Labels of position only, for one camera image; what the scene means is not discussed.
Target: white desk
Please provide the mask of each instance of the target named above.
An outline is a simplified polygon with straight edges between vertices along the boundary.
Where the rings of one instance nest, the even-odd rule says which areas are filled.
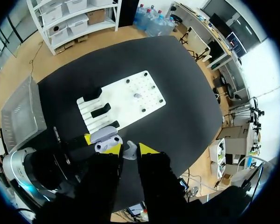
[[[183,9],[185,12],[187,12],[188,15],[190,15],[192,18],[194,18],[195,20],[197,20],[202,27],[204,27],[209,34],[212,36],[212,38],[220,45],[220,47],[223,50],[223,54],[217,58],[215,61],[213,61],[212,63],[210,63],[207,68],[211,68],[214,64],[217,64],[219,62],[221,62],[221,64],[226,63],[226,61],[230,61],[231,60],[231,50],[229,49],[229,46],[227,45],[227,43],[224,42],[224,36],[214,27],[210,27],[209,24],[210,22],[204,22],[199,20],[198,16],[200,15],[199,13],[197,13],[196,11],[194,11],[193,9],[191,9],[190,7],[186,7],[178,2],[174,2],[173,5],[175,7],[179,7],[181,9]]]

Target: black chair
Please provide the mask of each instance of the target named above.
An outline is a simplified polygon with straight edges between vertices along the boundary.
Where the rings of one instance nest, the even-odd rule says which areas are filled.
[[[182,19],[179,16],[172,14],[174,11],[176,11],[176,7],[175,6],[171,6],[171,8],[170,8],[170,17],[172,17],[173,20],[175,21],[175,23],[177,25],[179,25],[180,23],[182,23]]]
[[[213,88],[213,92],[214,92],[219,104],[221,103],[221,96],[224,96],[224,97],[228,96],[231,101],[242,100],[242,98],[238,94],[234,94],[234,92],[232,90],[232,86],[229,83],[227,83],[225,85],[225,87],[227,88],[227,91],[223,92],[223,93],[219,93],[219,91],[216,88]]]

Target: white shelf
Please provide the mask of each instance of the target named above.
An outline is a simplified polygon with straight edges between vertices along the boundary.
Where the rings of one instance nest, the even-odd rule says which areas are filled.
[[[78,11],[78,12],[75,12],[75,13],[69,13],[69,10],[67,8],[67,5],[65,4],[62,4],[62,11],[63,11],[63,17],[56,20],[55,22],[52,22],[50,24],[45,24],[44,22],[42,23],[43,24],[43,27],[39,21],[39,15],[36,15],[36,12],[38,10],[40,10],[40,8],[44,5],[46,5],[47,3],[50,3],[51,1],[53,0],[42,0],[42,1],[38,1],[39,4],[37,4],[36,6],[33,6],[32,4],[32,0],[26,0],[27,1],[27,6],[28,6],[28,9],[31,13],[31,17],[39,31],[39,33],[41,34],[42,38],[43,38],[43,41],[46,43],[46,45],[48,46],[49,50],[51,51],[51,53],[53,55],[56,55],[56,52],[55,52],[55,49],[74,40],[74,39],[77,39],[83,35],[86,35],[86,34],[89,34],[89,33],[92,33],[92,32],[96,32],[96,31],[99,31],[99,30],[102,30],[102,29],[107,29],[107,28],[111,28],[111,27],[115,27],[114,31],[118,31],[118,27],[119,27],[119,18],[120,18],[120,11],[121,11],[121,3],[122,3],[122,0],[118,0],[118,3],[112,3],[112,4],[109,4],[109,5],[104,5],[104,6],[99,6],[99,7],[96,7],[94,5],[91,5],[91,4],[87,4],[87,8],[86,9],[83,9],[81,11]],[[114,14],[115,16],[115,22],[113,22],[112,20],[110,20],[109,18],[107,18],[104,22],[101,22],[101,23],[98,23],[98,24],[95,24],[95,25],[91,25],[91,26],[88,26],[87,29],[78,34],[78,35],[74,35],[72,33],[72,31],[70,29],[68,29],[68,32],[69,32],[69,36],[68,38],[66,38],[66,40],[62,41],[62,42],[52,42],[51,39],[48,37],[48,30],[54,26],[56,26],[57,24],[61,23],[61,22],[65,22],[66,20],[70,19],[70,18],[73,18],[75,16],[78,16],[78,15],[81,15],[81,14],[85,14],[87,12],[91,12],[91,11],[95,11],[95,10],[100,10],[100,9],[104,9],[104,8],[113,8],[113,12],[112,14]]]
[[[77,15],[85,14],[85,13],[88,13],[88,12],[91,12],[91,11],[95,11],[95,10],[99,10],[99,9],[103,9],[103,8],[112,8],[112,7],[117,7],[117,6],[118,6],[118,4],[110,4],[110,5],[105,5],[105,6],[97,7],[97,6],[94,6],[92,4],[87,3],[87,8],[86,9],[83,9],[81,11],[78,11],[78,12],[70,14],[67,6],[63,5],[63,8],[62,8],[62,10],[63,10],[63,17],[61,17],[60,19],[58,19],[58,20],[56,20],[56,21],[54,21],[54,22],[52,22],[50,24],[44,24],[43,25],[43,30],[44,31],[48,30],[48,29],[56,26],[57,24],[59,24],[59,23],[61,23],[63,21],[66,21],[66,20],[68,20],[70,18],[73,18],[73,17],[75,17]]]
[[[53,47],[53,49],[56,49],[56,48],[66,44],[66,43],[68,43],[72,40],[75,40],[75,39],[77,39],[77,38],[79,38],[83,35],[90,34],[90,33],[93,33],[93,32],[96,32],[96,31],[99,31],[99,30],[102,30],[102,29],[112,28],[112,27],[115,27],[115,22],[112,21],[111,19],[106,19],[104,22],[100,22],[100,23],[88,26],[88,28],[84,32],[82,32],[78,35],[74,35],[72,33],[72,31],[70,29],[68,29],[69,37],[66,40],[64,40],[62,42],[59,42],[59,43],[54,43],[52,41],[52,47]]]

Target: computer monitor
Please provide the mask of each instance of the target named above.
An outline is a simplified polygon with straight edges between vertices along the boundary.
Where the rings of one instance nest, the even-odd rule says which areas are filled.
[[[217,15],[217,14],[213,14],[210,18],[210,22],[211,24],[213,24],[224,37],[228,37],[229,34],[232,32],[232,30],[230,29],[229,26],[227,26],[227,24],[221,20],[221,18]]]
[[[242,42],[238,39],[235,33],[232,32],[226,39],[229,41],[232,49],[235,51],[238,57],[241,57],[247,53]]]

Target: cardboard box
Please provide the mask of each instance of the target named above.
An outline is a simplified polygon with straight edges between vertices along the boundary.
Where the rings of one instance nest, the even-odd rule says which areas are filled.
[[[64,45],[62,45],[61,47],[59,47],[55,50],[56,54],[60,54],[61,52],[64,52],[64,51],[65,51]]]
[[[82,41],[86,41],[88,39],[88,35],[84,35],[84,36],[81,36],[77,39],[78,43],[82,42]]]
[[[226,186],[229,186],[231,177],[232,176],[230,174],[224,174],[224,176],[222,177],[221,183],[226,185]]]
[[[70,48],[70,47],[74,46],[74,44],[75,44],[75,41],[71,41],[71,42],[66,43],[64,45],[64,47],[65,47],[65,49],[67,49],[67,48]]]
[[[88,12],[86,15],[89,18],[88,25],[94,25],[105,21],[105,9]]]

